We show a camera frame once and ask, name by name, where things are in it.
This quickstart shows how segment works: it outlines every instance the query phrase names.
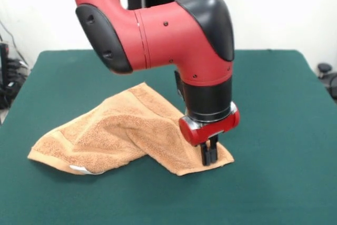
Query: green felt surface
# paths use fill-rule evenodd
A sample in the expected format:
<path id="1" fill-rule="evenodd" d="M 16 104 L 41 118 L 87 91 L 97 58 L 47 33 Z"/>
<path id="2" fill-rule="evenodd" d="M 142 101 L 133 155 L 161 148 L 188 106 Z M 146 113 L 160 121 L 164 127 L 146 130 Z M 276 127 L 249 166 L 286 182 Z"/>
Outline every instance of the green felt surface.
<path id="1" fill-rule="evenodd" d="M 181 111 L 173 66 L 110 73 L 92 51 L 44 52 L 0 128 L 0 224 L 335 224 L 337 106 L 296 51 L 237 51 L 235 162 L 178 177 L 145 156 L 99 176 L 29 161 L 44 133 L 145 81 Z"/>

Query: chair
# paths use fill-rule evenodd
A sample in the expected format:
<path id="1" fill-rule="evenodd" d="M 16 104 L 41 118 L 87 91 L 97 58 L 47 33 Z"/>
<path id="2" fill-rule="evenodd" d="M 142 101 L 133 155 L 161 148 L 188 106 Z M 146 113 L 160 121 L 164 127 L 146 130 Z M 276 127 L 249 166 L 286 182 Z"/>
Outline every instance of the chair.
<path id="1" fill-rule="evenodd" d="M 328 63 L 320 63 L 318 69 L 320 71 L 320 81 L 331 97 L 337 100 L 337 72 L 331 72 L 332 66 Z"/>

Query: cable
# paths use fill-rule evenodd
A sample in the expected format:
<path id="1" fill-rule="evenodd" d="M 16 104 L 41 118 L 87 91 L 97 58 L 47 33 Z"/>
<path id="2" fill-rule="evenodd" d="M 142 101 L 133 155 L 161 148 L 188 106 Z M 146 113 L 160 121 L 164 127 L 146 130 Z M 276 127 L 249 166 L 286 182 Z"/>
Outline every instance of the cable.
<path id="1" fill-rule="evenodd" d="M 15 44 L 15 40 L 14 40 L 14 36 L 11 34 L 10 31 L 8 31 L 7 27 L 4 25 L 4 23 L 2 23 L 2 21 L 0 20 L 0 25 L 4 28 L 4 30 L 7 32 L 7 34 L 10 35 L 10 37 L 12 38 L 13 41 L 13 46 L 15 48 L 15 50 L 17 51 L 18 55 L 20 56 L 20 58 L 22 59 L 22 61 L 24 61 L 24 63 L 26 65 L 28 65 L 28 63 L 26 62 L 26 59 L 24 59 L 24 57 L 22 56 L 22 54 L 20 53 L 20 51 L 17 49 L 17 46 Z"/>
<path id="2" fill-rule="evenodd" d="M 5 65 L 7 82 L 3 84 L 3 81 L 0 80 L 0 110 L 11 108 L 28 76 L 28 74 L 26 75 L 28 68 L 21 60 L 8 58 Z"/>

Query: towel fold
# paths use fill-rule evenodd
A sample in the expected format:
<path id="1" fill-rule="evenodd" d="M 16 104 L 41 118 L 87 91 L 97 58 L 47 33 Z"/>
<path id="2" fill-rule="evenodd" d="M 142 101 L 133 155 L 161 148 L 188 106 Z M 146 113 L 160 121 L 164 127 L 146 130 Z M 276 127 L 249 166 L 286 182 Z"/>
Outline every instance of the towel fold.
<path id="1" fill-rule="evenodd" d="M 42 136 L 28 158 L 72 174 L 102 174 L 149 155 L 182 176 L 234 162 L 220 143 L 218 161 L 205 167 L 200 147 L 182 136 L 183 114 L 141 83 L 104 100 L 91 111 Z"/>

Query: red robot arm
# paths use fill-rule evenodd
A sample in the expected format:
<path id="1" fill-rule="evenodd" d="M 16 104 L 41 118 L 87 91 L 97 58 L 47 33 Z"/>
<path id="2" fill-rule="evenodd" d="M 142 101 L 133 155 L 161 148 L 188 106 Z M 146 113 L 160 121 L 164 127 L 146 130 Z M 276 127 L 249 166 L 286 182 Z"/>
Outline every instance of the red robot arm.
<path id="1" fill-rule="evenodd" d="M 228 127 L 229 116 L 238 114 L 232 103 L 233 31 L 223 0 L 176 0 L 134 11 L 120 0 L 75 1 L 88 40 L 112 72 L 176 65 L 187 112 L 180 127 L 192 145 L 215 134 L 207 124 L 217 123 L 218 132 L 235 127 Z M 191 121 L 206 131 L 201 139 L 191 139 Z"/>

